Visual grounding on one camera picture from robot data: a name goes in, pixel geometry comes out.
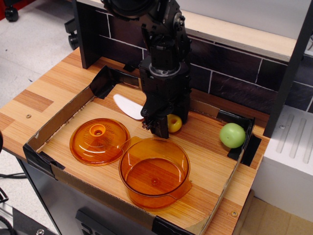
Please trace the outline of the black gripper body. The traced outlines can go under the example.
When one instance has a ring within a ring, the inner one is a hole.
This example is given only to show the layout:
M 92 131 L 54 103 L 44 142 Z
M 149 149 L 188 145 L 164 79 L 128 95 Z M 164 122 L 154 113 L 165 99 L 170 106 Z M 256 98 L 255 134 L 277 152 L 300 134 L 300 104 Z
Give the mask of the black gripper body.
M 148 118 L 160 118 L 171 114 L 176 100 L 183 96 L 190 97 L 190 68 L 186 63 L 179 63 L 175 70 L 157 70 L 152 67 L 151 58 L 147 57 L 139 64 L 142 91 L 146 102 L 141 115 L 143 127 Z

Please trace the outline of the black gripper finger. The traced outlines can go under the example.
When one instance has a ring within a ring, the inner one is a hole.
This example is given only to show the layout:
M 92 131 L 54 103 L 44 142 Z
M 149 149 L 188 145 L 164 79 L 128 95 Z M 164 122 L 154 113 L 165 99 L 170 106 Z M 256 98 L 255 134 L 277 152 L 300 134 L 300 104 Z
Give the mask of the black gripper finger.
M 183 96 L 182 98 L 175 101 L 171 114 L 178 116 L 182 123 L 185 124 L 188 119 L 189 107 L 190 97 Z
M 169 131 L 168 131 L 168 120 L 167 116 L 157 117 L 157 118 L 148 118 L 146 120 L 147 130 L 160 138 L 168 139 Z

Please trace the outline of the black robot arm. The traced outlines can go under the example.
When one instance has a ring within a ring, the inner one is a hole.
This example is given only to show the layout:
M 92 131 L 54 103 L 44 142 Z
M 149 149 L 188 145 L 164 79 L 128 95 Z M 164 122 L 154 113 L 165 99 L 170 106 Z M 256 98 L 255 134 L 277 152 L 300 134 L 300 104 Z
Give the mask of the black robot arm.
M 169 137 L 168 115 L 187 121 L 190 105 L 191 40 L 185 17 L 175 0 L 105 0 L 115 17 L 141 27 L 148 56 L 139 64 L 146 102 L 141 110 L 143 128 L 158 137 Z

